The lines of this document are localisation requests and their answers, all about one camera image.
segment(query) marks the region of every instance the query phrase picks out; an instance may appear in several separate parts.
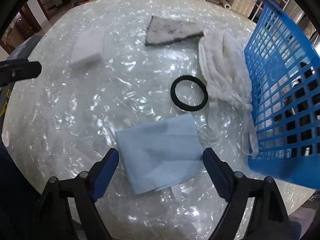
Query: dirty gray sponge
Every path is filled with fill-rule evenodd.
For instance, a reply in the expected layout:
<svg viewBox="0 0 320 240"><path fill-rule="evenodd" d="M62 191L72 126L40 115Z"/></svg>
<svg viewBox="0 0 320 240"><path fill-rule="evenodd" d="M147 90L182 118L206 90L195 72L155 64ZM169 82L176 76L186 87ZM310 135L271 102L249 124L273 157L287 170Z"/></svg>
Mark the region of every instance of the dirty gray sponge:
<svg viewBox="0 0 320 240"><path fill-rule="evenodd" d="M193 22L152 16L145 45L166 45L203 35L203 31Z"/></svg>

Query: light blue fabric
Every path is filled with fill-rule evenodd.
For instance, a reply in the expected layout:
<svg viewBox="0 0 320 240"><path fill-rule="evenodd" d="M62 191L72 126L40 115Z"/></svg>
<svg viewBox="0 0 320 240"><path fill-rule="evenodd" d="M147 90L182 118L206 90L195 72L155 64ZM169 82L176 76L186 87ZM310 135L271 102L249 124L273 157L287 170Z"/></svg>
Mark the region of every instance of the light blue fabric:
<svg viewBox="0 0 320 240"><path fill-rule="evenodd" d="M203 168L203 148L192 114L117 131L116 140L135 194L173 186Z"/></svg>

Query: blue laundry basket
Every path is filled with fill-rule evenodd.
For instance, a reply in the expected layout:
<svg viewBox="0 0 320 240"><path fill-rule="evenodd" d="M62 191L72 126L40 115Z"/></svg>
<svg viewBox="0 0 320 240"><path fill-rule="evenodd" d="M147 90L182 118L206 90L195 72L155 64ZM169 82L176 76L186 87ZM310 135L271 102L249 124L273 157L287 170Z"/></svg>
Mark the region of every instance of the blue laundry basket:
<svg viewBox="0 0 320 240"><path fill-rule="evenodd" d="M320 189L320 59L270 0L244 50L259 154L251 170Z"/></svg>

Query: white sponge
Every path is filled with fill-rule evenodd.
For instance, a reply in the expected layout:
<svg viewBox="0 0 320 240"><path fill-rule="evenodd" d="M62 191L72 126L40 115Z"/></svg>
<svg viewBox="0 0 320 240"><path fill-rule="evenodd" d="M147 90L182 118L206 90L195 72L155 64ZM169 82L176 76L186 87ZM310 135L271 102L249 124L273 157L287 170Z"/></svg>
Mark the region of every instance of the white sponge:
<svg viewBox="0 0 320 240"><path fill-rule="evenodd" d="M79 34L73 48L70 68L78 68L102 59L104 28L90 28Z"/></svg>

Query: black rubber ring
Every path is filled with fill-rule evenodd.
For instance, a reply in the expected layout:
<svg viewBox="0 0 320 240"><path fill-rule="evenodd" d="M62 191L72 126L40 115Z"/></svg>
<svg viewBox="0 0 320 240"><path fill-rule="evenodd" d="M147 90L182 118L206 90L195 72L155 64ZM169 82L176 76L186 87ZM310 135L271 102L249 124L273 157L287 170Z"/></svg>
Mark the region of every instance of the black rubber ring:
<svg viewBox="0 0 320 240"><path fill-rule="evenodd" d="M189 106L185 103L182 103L177 95L176 95L176 86L177 84L182 81L182 80L189 80L189 81L192 81L194 83L196 83L202 90L203 92L203 101L201 104L199 104L198 106ZM194 76L189 76L189 75L186 75L186 76L181 76L181 77L178 77L173 83L172 83L172 86L171 86L171 90L170 90L170 95L171 95L171 99L172 99L172 102L178 107L180 108L181 110L183 111L186 111L186 112L195 112L195 111L199 111L201 110L202 108L204 108L204 106L207 104L208 102L208 92L207 92L207 89L205 87L205 85L201 82L200 79L194 77Z"/></svg>

